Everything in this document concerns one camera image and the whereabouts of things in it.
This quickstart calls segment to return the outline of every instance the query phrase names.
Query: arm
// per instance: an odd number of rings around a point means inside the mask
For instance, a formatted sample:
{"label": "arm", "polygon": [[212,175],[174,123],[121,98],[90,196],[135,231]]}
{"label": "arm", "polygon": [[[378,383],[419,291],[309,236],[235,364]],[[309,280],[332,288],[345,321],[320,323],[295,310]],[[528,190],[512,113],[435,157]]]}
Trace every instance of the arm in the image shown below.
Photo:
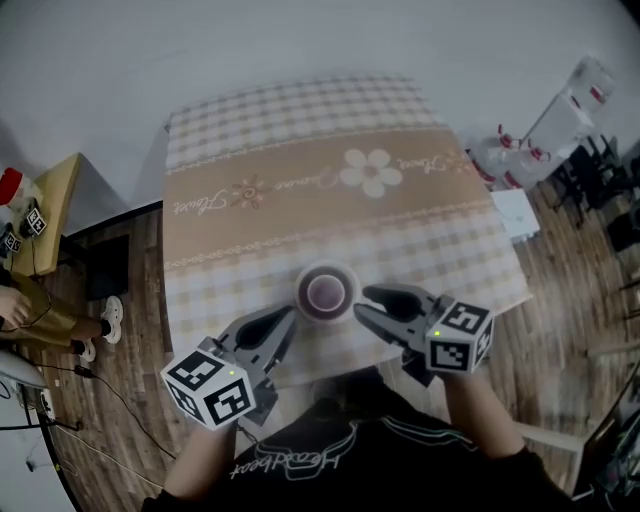
{"label": "arm", "polygon": [[30,312],[31,301],[25,295],[10,286],[0,286],[0,317],[9,324],[8,328],[23,325]]}
{"label": "arm", "polygon": [[235,445],[235,422],[214,431],[198,425],[169,471],[164,490],[181,500],[203,499],[233,462]]}
{"label": "arm", "polygon": [[524,440],[491,386],[479,375],[442,376],[451,424],[490,459],[515,455]]}

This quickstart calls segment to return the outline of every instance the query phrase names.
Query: white wall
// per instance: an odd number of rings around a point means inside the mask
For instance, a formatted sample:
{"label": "white wall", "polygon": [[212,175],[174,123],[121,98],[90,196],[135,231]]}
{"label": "white wall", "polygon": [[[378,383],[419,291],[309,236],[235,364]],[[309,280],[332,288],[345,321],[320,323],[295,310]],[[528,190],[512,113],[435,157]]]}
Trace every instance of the white wall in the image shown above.
{"label": "white wall", "polygon": [[[35,414],[32,419],[37,422]],[[0,399],[0,426],[24,425],[26,417],[13,395],[11,400]],[[0,510],[2,512],[73,512],[49,452],[41,439],[40,429],[0,432]],[[38,466],[33,473],[26,459]]]}
{"label": "white wall", "polygon": [[[85,153],[108,184],[76,194],[86,226],[161,197],[158,130],[185,103],[393,70],[417,77],[455,130],[503,122],[517,135],[587,52],[615,74],[604,127],[624,150],[640,137],[640,30],[618,0],[8,0],[0,164],[38,172]],[[96,208],[92,194],[116,199]]]}

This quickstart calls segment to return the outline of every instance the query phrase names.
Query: cup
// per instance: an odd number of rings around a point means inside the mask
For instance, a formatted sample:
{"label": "cup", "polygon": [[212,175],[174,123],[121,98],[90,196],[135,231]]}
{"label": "cup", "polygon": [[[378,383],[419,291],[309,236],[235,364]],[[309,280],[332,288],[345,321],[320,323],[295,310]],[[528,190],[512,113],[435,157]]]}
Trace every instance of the cup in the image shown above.
{"label": "cup", "polygon": [[306,267],[296,279],[295,300],[300,312],[317,324],[344,322],[360,300],[360,280],[344,263],[320,260]]}

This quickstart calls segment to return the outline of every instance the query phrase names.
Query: checkered tablecloth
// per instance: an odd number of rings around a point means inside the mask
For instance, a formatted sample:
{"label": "checkered tablecloth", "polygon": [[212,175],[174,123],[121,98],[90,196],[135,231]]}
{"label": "checkered tablecloth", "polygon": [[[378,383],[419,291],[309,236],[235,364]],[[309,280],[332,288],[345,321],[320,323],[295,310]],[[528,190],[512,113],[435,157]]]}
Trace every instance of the checkered tablecloth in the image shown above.
{"label": "checkered tablecloth", "polygon": [[[428,137],[446,130],[415,82],[399,75],[329,76],[204,101],[170,120],[165,220],[173,215],[175,180],[189,180],[195,175],[192,170],[212,162],[351,134],[422,131]],[[468,172],[469,179],[476,178],[463,152],[445,160],[447,172]],[[165,288],[175,352],[218,335],[245,313],[292,303],[297,275],[319,259],[347,263],[363,284],[418,284],[433,294],[447,292],[498,313],[530,297],[488,193],[462,204],[425,204],[399,215],[179,259],[167,257],[176,238],[168,225],[165,222]],[[397,347],[380,341],[354,319],[319,327],[301,318],[273,377],[278,386],[295,385],[398,355]]]}

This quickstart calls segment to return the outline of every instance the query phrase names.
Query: cable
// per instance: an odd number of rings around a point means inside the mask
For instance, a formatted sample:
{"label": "cable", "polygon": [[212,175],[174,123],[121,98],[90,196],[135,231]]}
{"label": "cable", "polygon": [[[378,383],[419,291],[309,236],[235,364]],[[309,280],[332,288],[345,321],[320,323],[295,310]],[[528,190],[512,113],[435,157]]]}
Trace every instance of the cable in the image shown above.
{"label": "cable", "polygon": [[129,409],[129,405],[127,404],[127,402],[125,401],[124,398],[122,398],[118,392],[113,389],[111,387],[111,384],[109,384],[106,380],[104,380],[102,377],[99,377],[97,375],[95,375],[95,378],[98,379],[99,381],[101,381],[105,386],[107,386],[111,392],[116,395],[120,401],[123,403],[123,405],[126,407],[127,411],[129,411],[129,414],[131,414],[131,416],[133,417],[134,420],[136,420],[136,423],[138,424],[138,426],[140,427],[140,429],[147,435],[147,437],[149,439],[151,439],[151,441],[153,441],[153,443],[160,449],[162,450],[164,453],[166,453],[169,457],[171,457],[173,460],[176,460],[176,456],[173,455],[172,453],[168,452],[167,450],[165,450],[160,443],[158,443],[158,441],[155,440],[155,438],[149,434],[149,432],[147,432],[147,430],[142,426],[142,423],[140,422],[140,420],[138,419],[138,417],[133,413],[133,411],[131,409]]}
{"label": "cable", "polygon": [[122,396],[120,396],[118,394],[118,392],[113,389],[111,387],[111,384],[109,384],[106,380],[104,380],[102,377],[99,377],[98,375],[96,375],[95,373],[93,373],[89,368],[85,368],[84,366],[79,366],[76,365],[75,368],[61,368],[59,366],[52,366],[52,365],[47,365],[47,364],[40,364],[38,366],[41,366],[43,368],[55,368],[56,370],[63,370],[66,372],[73,372],[76,375],[80,375],[80,377],[83,377],[85,379],[98,379],[99,381],[101,381],[105,386],[107,386],[109,388],[109,390],[116,395],[120,401],[124,404],[124,406],[126,407],[127,411],[129,412],[129,414],[131,414],[131,416],[133,417],[134,420],[136,420],[136,423],[138,424],[138,426],[140,427],[140,429],[145,433],[145,435],[151,439],[151,441],[153,442],[153,444],[155,444],[162,452],[164,452],[165,454],[167,454],[169,457],[171,457],[173,460],[176,459],[175,455],[173,455],[171,452],[165,450],[162,445],[160,443],[158,443],[158,441],[155,440],[155,438],[147,431],[147,429],[144,428],[144,426],[142,425],[142,423],[140,422],[140,420],[138,419],[138,417],[135,415],[135,413],[131,410],[131,408],[129,407],[129,404],[127,404],[127,402],[125,401],[124,398],[122,398]]}
{"label": "cable", "polygon": [[138,478],[141,478],[142,480],[144,480],[145,482],[147,482],[148,484],[154,485],[156,487],[158,487],[159,489],[162,489],[162,486],[160,484],[157,484],[156,482],[152,482],[151,480],[149,480],[148,478],[142,476],[140,473],[138,473],[137,471],[134,471],[131,468],[128,468],[127,466],[125,466],[124,464],[121,464],[120,462],[118,462],[116,459],[114,459],[111,455],[101,452],[100,450],[98,450],[97,448],[94,448],[93,446],[91,446],[89,443],[87,443],[84,439],[82,439],[81,437],[76,436],[75,434],[72,434],[71,432],[67,432],[66,430],[60,429],[60,432],[65,433],[68,436],[71,436],[75,439],[77,439],[78,441],[80,441],[83,445],[85,445],[87,448],[89,448],[90,450],[93,450],[96,453],[99,453],[100,455],[102,455],[103,457],[106,457],[107,459],[109,459],[111,462],[116,463],[118,466],[120,466],[122,469],[126,469],[127,471],[129,471],[130,473],[133,473],[134,475],[136,475]]}
{"label": "cable", "polygon": [[244,428],[244,427],[242,427],[240,425],[236,425],[236,429],[239,432],[242,432],[245,435],[245,437],[251,442],[251,444],[258,444],[258,439],[256,439],[256,436],[254,436],[246,428]]}
{"label": "cable", "polygon": [[590,489],[586,492],[583,492],[582,494],[578,494],[577,496],[574,496],[573,498],[571,498],[573,501],[579,501],[581,499],[587,498],[589,496],[593,496],[593,494],[595,493],[595,489],[593,488],[593,485],[589,484]]}
{"label": "cable", "polygon": [[71,468],[73,468],[73,471],[70,471],[69,469],[65,468],[59,462],[57,462],[56,464],[35,464],[32,460],[28,460],[26,464],[27,464],[27,467],[29,468],[29,471],[31,471],[32,473],[38,468],[53,468],[56,471],[64,471],[65,473],[69,473],[72,476],[78,476],[78,469],[73,464],[71,464],[71,462],[69,462],[67,459],[65,459],[65,462],[69,464]]}
{"label": "cable", "polygon": [[29,452],[29,455],[27,455],[27,460],[29,460],[29,459],[31,458],[31,456],[33,455],[33,450],[35,450],[35,449],[36,449],[36,447],[38,446],[38,443],[40,442],[40,439],[42,439],[42,436],[43,436],[43,435],[44,435],[44,434],[40,434],[40,435],[38,436],[38,439],[36,439],[36,442],[35,442],[35,443],[33,443],[33,446],[32,446],[32,448],[31,448],[31,451]]}
{"label": "cable", "polygon": [[4,398],[5,400],[11,400],[11,391],[9,391],[9,388],[7,388],[6,384],[1,380],[0,380],[0,386],[2,386],[4,390],[7,392],[7,396],[0,395],[0,398]]}
{"label": "cable", "polygon": [[39,276],[36,272],[36,246],[33,243],[33,237],[31,237],[31,261],[33,261],[33,275],[37,278]]}
{"label": "cable", "polygon": [[58,455],[60,456],[60,458],[65,461],[70,467],[73,468],[73,470],[75,471],[75,473],[72,473],[71,471],[69,471],[68,469],[65,469],[62,467],[61,464],[58,464],[57,466],[62,470],[62,471],[66,471],[67,473],[69,473],[70,475],[73,476],[78,476],[78,468],[76,468],[73,464],[71,464],[71,462],[69,462],[67,459],[65,459],[64,457],[62,457],[60,454],[62,452],[60,452],[60,450],[58,450],[58,447],[55,445],[55,443],[53,442],[53,436],[49,436],[49,441],[51,442],[51,446],[53,446],[53,449],[58,452]]}

